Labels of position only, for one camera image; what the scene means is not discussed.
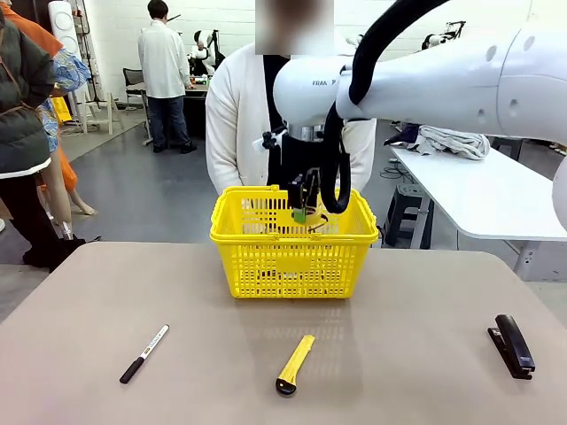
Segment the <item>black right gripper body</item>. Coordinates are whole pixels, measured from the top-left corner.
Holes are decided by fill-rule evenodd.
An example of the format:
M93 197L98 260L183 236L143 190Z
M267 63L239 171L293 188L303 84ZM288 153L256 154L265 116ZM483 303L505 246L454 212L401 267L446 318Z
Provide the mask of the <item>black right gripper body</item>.
M323 143L306 142L285 135L282 140L281 182L292 182L300 174L319 167L325 151Z

